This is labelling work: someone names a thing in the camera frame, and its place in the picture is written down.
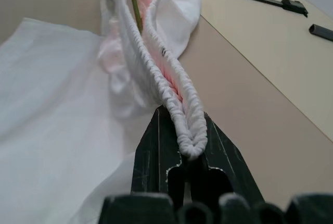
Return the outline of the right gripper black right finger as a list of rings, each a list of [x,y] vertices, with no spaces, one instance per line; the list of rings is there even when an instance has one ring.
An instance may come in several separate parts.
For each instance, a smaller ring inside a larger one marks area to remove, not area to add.
[[[189,163],[191,199],[216,205],[223,194],[236,193],[250,205],[264,202],[239,149],[208,114],[204,116],[208,143],[204,153]]]

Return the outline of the white cloth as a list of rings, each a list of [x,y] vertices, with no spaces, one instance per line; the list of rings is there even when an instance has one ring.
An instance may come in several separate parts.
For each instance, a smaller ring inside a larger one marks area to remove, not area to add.
[[[189,160],[202,103],[179,62],[201,0],[100,0],[101,34],[22,20],[0,46],[0,224],[96,224],[129,190],[134,145],[158,106]]]

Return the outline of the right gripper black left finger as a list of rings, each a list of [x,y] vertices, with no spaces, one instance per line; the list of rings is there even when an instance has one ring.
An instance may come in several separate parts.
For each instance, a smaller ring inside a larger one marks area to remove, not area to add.
[[[158,107],[135,152],[132,192],[184,194],[182,156],[169,111]]]

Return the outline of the green thin rod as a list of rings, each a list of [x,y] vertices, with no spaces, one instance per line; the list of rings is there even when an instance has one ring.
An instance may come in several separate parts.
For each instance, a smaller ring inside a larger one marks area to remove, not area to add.
[[[142,30],[143,30],[143,23],[142,23],[142,19],[141,19],[141,16],[140,16],[138,3],[137,3],[137,0],[131,0],[131,1],[132,1],[132,6],[133,6],[136,25],[137,25],[137,28],[138,28],[140,34],[141,34]]]

